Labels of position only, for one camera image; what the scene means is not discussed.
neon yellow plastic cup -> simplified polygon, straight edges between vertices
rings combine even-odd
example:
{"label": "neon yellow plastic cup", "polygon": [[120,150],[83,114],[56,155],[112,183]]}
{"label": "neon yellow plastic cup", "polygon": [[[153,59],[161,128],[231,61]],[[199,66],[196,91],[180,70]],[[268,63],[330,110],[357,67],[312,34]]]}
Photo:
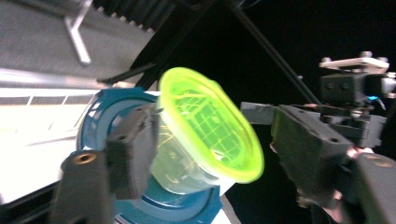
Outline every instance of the neon yellow plastic cup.
{"label": "neon yellow plastic cup", "polygon": [[258,137],[218,83],[178,67],[164,73],[160,91],[163,111],[151,172],[163,188],[188,194],[262,175]]}

screw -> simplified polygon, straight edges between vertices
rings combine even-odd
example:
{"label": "screw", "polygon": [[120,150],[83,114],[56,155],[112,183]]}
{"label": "screw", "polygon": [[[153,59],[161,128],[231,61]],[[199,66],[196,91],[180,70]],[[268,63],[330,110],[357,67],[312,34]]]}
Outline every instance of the screw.
{"label": "screw", "polygon": [[322,58],[322,62],[323,62],[323,63],[329,63],[329,62],[331,62],[331,61],[332,61],[331,58],[328,58],[328,57]]}
{"label": "screw", "polygon": [[362,114],[363,114],[363,113],[362,113],[361,111],[359,111],[359,110],[353,110],[353,111],[351,111],[350,116],[351,116],[353,119],[358,119],[358,118],[361,117]]}
{"label": "screw", "polygon": [[388,98],[389,98],[389,99],[396,99],[396,93],[389,92],[389,93],[388,93]]}
{"label": "screw", "polygon": [[379,158],[375,155],[364,155],[364,157],[376,166],[386,167],[386,168],[393,167],[392,162],[386,161],[386,160]]}
{"label": "screw", "polygon": [[377,59],[378,59],[379,61],[384,62],[384,63],[387,63],[387,62],[388,62],[388,58],[386,58],[386,57],[378,57]]}
{"label": "screw", "polygon": [[343,85],[342,85],[342,88],[343,88],[343,90],[347,90],[347,89],[349,89],[350,88],[350,85],[349,85],[349,83],[343,83]]}
{"label": "screw", "polygon": [[387,77],[396,78],[396,73],[389,72],[389,73],[387,73]]}
{"label": "screw", "polygon": [[329,82],[329,83],[326,84],[326,88],[327,88],[328,90],[331,90],[331,89],[334,88],[334,84],[332,84],[331,82]]}
{"label": "screw", "polygon": [[311,204],[311,201],[300,195],[297,197],[297,204],[302,208],[307,208]]}
{"label": "screw", "polygon": [[371,51],[363,51],[359,56],[361,58],[371,58],[373,53]]}
{"label": "screw", "polygon": [[85,163],[90,163],[91,161],[94,161],[96,159],[96,154],[93,153],[84,153],[81,155],[76,156],[73,159],[73,163],[77,165],[85,164]]}

metal rod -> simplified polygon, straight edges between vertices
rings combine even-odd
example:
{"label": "metal rod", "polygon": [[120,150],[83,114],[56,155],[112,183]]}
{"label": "metal rod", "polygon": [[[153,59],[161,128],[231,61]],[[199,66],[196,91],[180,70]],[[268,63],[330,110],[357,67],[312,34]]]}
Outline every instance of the metal rod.
{"label": "metal rod", "polygon": [[289,78],[291,83],[297,88],[297,90],[303,95],[303,97],[311,104],[321,105],[318,98],[309,90],[305,84],[298,78],[297,74],[291,69],[288,63],[282,58],[279,52],[276,51],[274,46],[268,41],[268,39],[260,32],[260,30],[254,25],[254,23],[248,18],[248,16],[239,8],[236,8],[233,4],[228,4],[229,8],[240,20],[247,30],[253,35],[256,41],[262,46],[262,48],[268,53],[268,55],[275,61],[279,68],[283,71],[286,77]]}
{"label": "metal rod", "polygon": [[79,4],[80,10],[77,16],[75,18],[72,18],[70,16],[64,17],[64,24],[66,25],[67,32],[69,33],[70,38],[73,42],[76,54],[78,55],[79,61],[84,65],[90,64],[91,58],[88,54],[88,51],[85,47],[84,41],[82,40],[78,28],[84,20],[84,17],[88,12],[91,3],[92,0],[81,0]]}
{"label": "metal rod", "polygon": [[111,78],[105,78],[105,79],[98,79],[97,81],[100,83],[112,85],[116,82],[123,81],[129,77],[134,77],[140,73],[146,72],[147,70],[155,67],[155,65],[156,65],[155,63],[148,63],[148,64],[142,65],[140,67],[137,67],[135,69],[129,70],[128,72],[122,73],[118,76],[111,77]]}
{"label": "metal rod", "polygon": [[101,90],[107,85],[97,83],[94,78],[59,76],[55,74],[45,74],[30,71],[0,68],[0,85],[12,88],[57,88],[57,89],[83,89]]}
{"label": "metal rod", "polygon": [[159,59],[158,62],[156,62],[158,66],[155,69],[150,70],[147,74],[143,75],[136,82],[136,86],[142,87],[145,90],[148,90],[150,88],[150,86],[162,74],[162,70],[165,68],[164,66],[166,65],[166,62],[173,55],[175,55],[178,49],[180,49],[180,43],[187,39],[187,37],[191,34],[191,31],[194,29],[195,25],[218,1],[219,0],[203,1],[199,9],[197,9],[196,11],[188,12],[186,12],[185,8],[175,7],[172,5],[172,13],[169,15],[168,19],[165,22],[166,28],[173,29],[174,27],[172,26],[177,24],[178,21],[184,22],[179,23],[179,29],[173,29],[176,33],[173,35],[172,38],[170,38],[169,42],[166,43],[166,46],[163,48],[163,50],[160,51],[160,56],[157,57]]}

